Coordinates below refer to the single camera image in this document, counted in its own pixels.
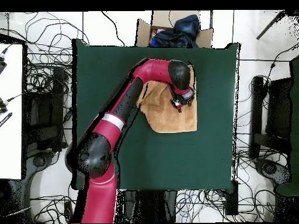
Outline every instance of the blue fabric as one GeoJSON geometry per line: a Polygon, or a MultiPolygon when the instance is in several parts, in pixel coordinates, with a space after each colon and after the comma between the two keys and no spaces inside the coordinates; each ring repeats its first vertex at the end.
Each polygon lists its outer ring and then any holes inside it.
{"type": "Polygon", "coordinates": [[[159,44],[156,42],[155,37],[152,38],[151,47],[159,47],[159,44]]]}
{"type": "Polygon", "coordinates": [[[200,31],[197,15],[190,15],[177,20],[173,30],[164,30],[155,36],[155,43],[159,47],[198,48],[195,38],[200,31]]]}

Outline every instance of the green surface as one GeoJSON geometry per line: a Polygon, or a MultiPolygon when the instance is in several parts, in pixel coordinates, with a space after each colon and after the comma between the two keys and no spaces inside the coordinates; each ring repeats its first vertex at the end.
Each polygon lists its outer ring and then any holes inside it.
{"type": "Polygon", "coordinates": [[[237,49],[237,44],[222,50],[88,47],[77,40],[77,135],[141,59],[190,61],[198,90],[197,131],[159,134],[139,112],[120,148],[120,186],[132,190],[230,188],[237,49]]]}
{"type": "Polygon", "coordinates": [[[291,183],[279,185],[277,192],[285,196],[299,196],[299,57],[290,62],[290,71],[294,81],[290,92],[292,105],[290,167],[293,178],[291,183]]]}

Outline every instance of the white desk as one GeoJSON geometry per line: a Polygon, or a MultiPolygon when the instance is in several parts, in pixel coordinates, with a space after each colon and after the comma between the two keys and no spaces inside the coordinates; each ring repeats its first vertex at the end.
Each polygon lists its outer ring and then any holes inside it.
{"type": "MultiPolygon", "coordinates": [[[[0,53],[7,47],[0,44],[0,53]]],[[[22,93],[22,45],[12,45],[5,54],[6,68],[0,74],[0,98],[5,101],[22,93]]],[[[10,119],[0,127],[0,179],[21,179],[22,96],[7,105],[10,119]]]]}

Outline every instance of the red robot arm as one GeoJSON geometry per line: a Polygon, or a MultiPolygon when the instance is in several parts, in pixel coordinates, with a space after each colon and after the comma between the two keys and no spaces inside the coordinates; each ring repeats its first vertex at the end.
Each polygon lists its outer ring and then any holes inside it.
{"type": "Polygon", "coordinates": [[[148,81],[167,83],[173,96],[171,103],[178,110],[191,105],[194,99],[194,90],[189,87],[190,69],[182,61],[146,58],[129,72],[113,98],[114,103],[106,108],[102,118],[94,119],[78,140],[77,163],[71,164],[71,147],[65,157],[70,171],[76,169],[89,178],[81,223],[113,223],[117,183],[111,154],[148,81]]]}

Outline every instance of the towel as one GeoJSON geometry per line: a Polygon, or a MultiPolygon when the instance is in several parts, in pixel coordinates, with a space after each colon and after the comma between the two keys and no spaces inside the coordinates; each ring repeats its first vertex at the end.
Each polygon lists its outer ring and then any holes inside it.
{"type": "MultiPolygon", "coordinates": [[[[196,91],[196,80],[191,65],[190,87],[196,91]]],[[[182,112],[175,109],[170,100],[171,93],[167,84],[149,81],[144,85],[137,105],[141,104],[140,110],[144,113],[151,128],[158,133],[178,133],[197,130],[197,102],[196,96],[192,105],[183,106],[182,112]]]]}

